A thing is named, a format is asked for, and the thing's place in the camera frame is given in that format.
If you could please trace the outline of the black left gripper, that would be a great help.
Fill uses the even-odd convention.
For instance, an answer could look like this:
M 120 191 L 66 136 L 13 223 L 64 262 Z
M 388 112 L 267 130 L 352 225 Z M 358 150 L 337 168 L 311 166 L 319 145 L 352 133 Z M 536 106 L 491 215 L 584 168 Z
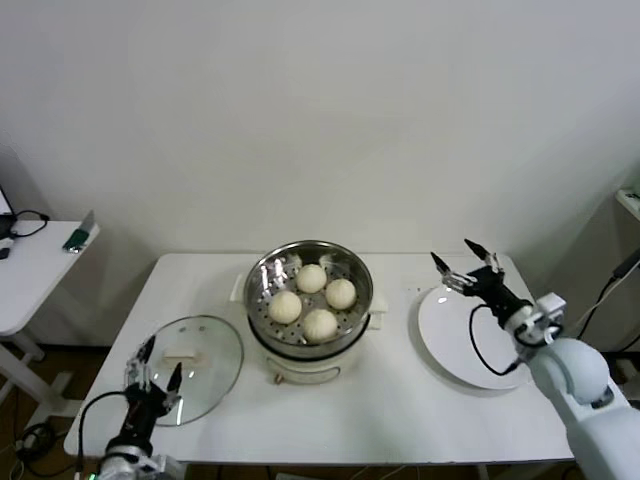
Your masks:
M 108 448 L 133 446 L 152 449 L 151 436 L 159 418 L 166 416 L 179 401 L 182 383 L 182 363 L 175 366 L 164 392 L 151 383 L 149 359 L 156 336 L 147 338 L 126 363 L 124 396 L 127 412 L 119 434 L 111 439 Z

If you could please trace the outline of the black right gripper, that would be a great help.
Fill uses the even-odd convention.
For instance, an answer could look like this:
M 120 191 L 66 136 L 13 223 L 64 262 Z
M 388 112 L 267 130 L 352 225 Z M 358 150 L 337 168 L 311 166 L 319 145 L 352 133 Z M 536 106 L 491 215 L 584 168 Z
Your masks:
M 449 265 L 436 253 L 431 252 L 431 258 L 436 270 L 441 276 L 441 282 L 446 287 L 467 296 L 479 297 L 490 308 L 500 326 L 505 326 L 509 319 L 524 307 L 531 307 L 532 303 L 517 297 L 505 284 L 503 268 L 496 253 L 492 253 L 484 246 L 467 238 L 465 244 L 472 253 L 488 267 L 476 269 L 467 275 L 452 270 Z

